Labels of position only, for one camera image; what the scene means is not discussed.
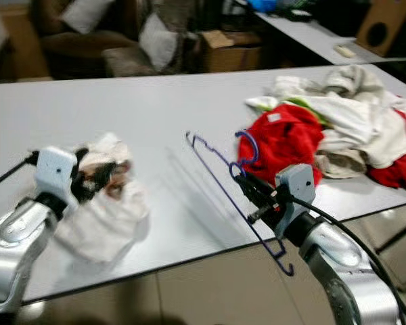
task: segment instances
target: white pillow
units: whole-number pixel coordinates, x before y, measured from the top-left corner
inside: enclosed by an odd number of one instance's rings
[[[81,34],[90,33],[115,0],[75,0],[66,7],[60,19]]]
[[[169,31],[157,14],[149,16],[139,36],[155,70],[160,72],[171,62],[177,48],[177,33]]]

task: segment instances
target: wire hanger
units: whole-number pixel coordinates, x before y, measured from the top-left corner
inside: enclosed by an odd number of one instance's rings
[[[244,165],[250,165],[252,163],[255,163],[258,160],[258,156],[259,156],[258,146],[257,146],[256,140],[254,140],[254,138],[251,136],[251,134],[249,134],[247,131],[236,132],[235,136],[236,137],[244,136],[251,143],[251,146],[253,148],[253,157],[250,160],[241,159],[239,162],[229,162],[217,149],[213,148],[212,146],[209,146],[208,142],[205,139],[203,139],[202,137],[200,137],[199,135],[194,134],[192,136],[192,138],[191,138],[191,132],[190,131],[188,131],[185,134],[187,143],[191,146],[192,150],[194,151],[194,153],[196,154],[196,156],[198,157],[200,162],[203,164],[203,166],[206,168],[206,170],[210,173],[212,178],[216,181],[216,183],[218,184],[220,189],[224,192],[226,197],[229,199],[229,201],[235,207],[236,211],[241,215],[242,219],[246,222],[248,227],[250,227],[250,229],[252,230],[254,235],[256,235],[256,237],[258,238],[260,243],[263,245],[263,247],[272,256],[272,258],[274,259],[276,264],[278,264],[278,267],[283,271],[283,273],[285,273],[285,275],[293,276],[294,275],[293,265],[291,263],[289,263],[288,267],[286,268],[283,265],[283,263],[280,261],[280,259],[287,253],[283,242],[280,239],[276,238],[276,240],[278,241],[278,245],[279,245],[279,251],[277,253],[274,253],[272,251],[271,247],[269,247],[269,245],[262,239],[262,237],[258,234],[258,232],[255,230],[255,228],[251,225],[251,223],[248,222],[245,214],[242,212],[242,210],[239,208],[239,206],[235,203],[234,199],[229,195],[227,190],[224,188],[223,184],[221,184],[221,182],[218,180],[217,176],[215,176],[215,174],[212,172],[212,169],[210,169],[210,167],[208,166],[206,161],[201,157],[200,153],[196,149],[196,142],[200,142],[200,143],[204,144],[204,147],[209,152],[212,152],[212,153],[216,154],[227,165],[227,167],[229,169],[230,176],[233,179],[235,177],[235,175],[234,175],[235,167],[237,169],[239,169],[240,173],[243,176],[246,176],[246,172],[245,172],[243,166]]]

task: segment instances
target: wooden speaker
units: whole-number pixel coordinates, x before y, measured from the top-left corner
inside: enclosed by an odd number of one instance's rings
[[[376,0],[357,43],[379,56],[406,57],[406,0]]]

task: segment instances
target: white desk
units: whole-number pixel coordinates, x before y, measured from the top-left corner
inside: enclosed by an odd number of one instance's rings
[[[406,85],[367,66],[387,88],[406,97]],[[255,241],[184,140],[197,131],[235,159],[234,132],[256,115],[243,100],[262,93],[276,75],[321,81],[331,66],[229,74],[56,81],[0,85],[0,174],[27,148],[69,146],[113,131],[128,143],[135,174],[148,189],[152,210],[144,241],[108,267],[85,263],[51,242],[35,263],[25,299],[135,276]],[[246,212],[254,208],[218,161],[212,166]],[[0,186],[0,216],[32,189],[27,167]],[[339,219],[406,203],[406,191],[366,177],[323,181],[316,204]],[[258,231],[273,236],[263,224]]]
[[[262,13],[256,13],[256,15],[334,65],[406,61],[406,58],[382,58],[356,44],[354,37],[338,36],[319,25],[315,20],[311,22],[291,22],[285,18],[269,17]],[[335,45],[346,46],[356,53],[356,56],[354,58],[345,58],[334,50]]]

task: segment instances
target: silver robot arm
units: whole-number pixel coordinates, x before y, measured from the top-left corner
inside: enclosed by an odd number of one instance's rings
[[[39,152],[35,179],[38,195],[26,198],[0,219],[0,324],[13,322],[32,265],[53,236],[65,209],[75,209],[72,179],[76,155],[54,147]]]
[[[262,219],[277,238],[286,238],[325,289],[338,325],[401,324],[396,297],[376,274],[367,253],[349,236],[292,197],[311,204],[315,198],[310,165],[292,165],[276,175],[276,188],[251,174],[235,180],[259,208],[248,221]]]

